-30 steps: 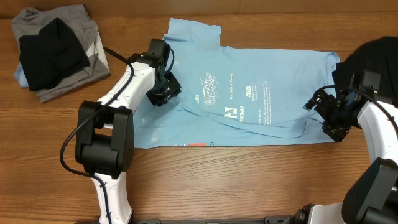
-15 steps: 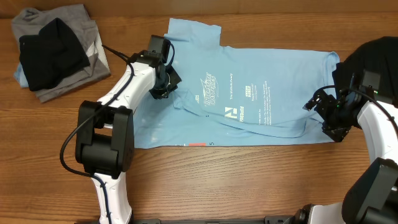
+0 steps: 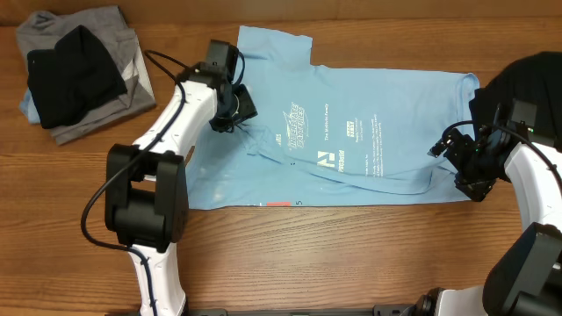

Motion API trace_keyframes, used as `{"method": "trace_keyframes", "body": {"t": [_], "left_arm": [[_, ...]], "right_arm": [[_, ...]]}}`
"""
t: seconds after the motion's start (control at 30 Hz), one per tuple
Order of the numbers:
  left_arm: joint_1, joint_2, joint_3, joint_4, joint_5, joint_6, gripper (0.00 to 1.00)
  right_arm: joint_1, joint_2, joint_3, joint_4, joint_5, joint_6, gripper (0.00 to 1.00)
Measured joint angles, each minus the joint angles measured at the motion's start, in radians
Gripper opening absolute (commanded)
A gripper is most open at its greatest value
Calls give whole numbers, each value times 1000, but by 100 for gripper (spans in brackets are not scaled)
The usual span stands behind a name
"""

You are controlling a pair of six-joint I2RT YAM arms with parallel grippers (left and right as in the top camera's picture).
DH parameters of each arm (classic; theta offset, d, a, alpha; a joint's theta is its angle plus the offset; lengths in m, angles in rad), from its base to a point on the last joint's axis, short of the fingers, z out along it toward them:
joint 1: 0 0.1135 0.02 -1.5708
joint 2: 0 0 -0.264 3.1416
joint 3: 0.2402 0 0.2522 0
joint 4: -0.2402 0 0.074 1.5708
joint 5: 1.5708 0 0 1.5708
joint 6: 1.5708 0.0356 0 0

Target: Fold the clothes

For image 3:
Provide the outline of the light blue printed t-shirt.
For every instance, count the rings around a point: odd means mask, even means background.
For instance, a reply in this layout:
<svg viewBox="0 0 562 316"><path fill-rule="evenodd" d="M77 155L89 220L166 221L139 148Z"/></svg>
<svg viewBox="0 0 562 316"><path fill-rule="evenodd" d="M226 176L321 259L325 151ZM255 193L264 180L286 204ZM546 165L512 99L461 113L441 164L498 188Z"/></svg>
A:
<svg viewBox="0 0 562 316"><path fill-rule="evenodd" d="M257 114L231 133L201 132L186 168L191 208L464 199L429 149L471 117L475 75L314 66L311 38L249 26L237 46Z"/></svg>

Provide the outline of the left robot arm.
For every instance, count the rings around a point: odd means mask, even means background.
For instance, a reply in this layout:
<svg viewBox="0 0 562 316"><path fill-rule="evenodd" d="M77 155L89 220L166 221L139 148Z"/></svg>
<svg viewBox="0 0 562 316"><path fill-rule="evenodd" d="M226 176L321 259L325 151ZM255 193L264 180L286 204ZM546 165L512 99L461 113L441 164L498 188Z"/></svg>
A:
<svg viewBox="0 0 562 316"><path fill-rule="evenodd" d="M188 210L185 158L209 127L231 133L257 110L239 49L211 40L203 61L175 75L175 91L161 116L132 145L114 145L106 161L104 221L132 258L141 315L185 315L177 242Z"/></svg>

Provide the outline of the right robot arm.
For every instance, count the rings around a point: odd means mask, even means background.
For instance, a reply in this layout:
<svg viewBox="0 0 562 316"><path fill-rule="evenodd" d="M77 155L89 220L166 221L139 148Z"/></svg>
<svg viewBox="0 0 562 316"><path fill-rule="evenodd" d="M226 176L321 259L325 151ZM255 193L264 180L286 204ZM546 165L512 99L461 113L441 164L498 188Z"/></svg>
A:
<svg viewBox="0 0 562 316"><path fill-rule="evenodd" d="M449 160L457 189L472 201L482 201L499 179L511 183L522 234L481 286L435 288L393 315L561 316L561 153L537 135L537 113L520 100L500 104L474 137L453 124L429 150Z"/></svg>

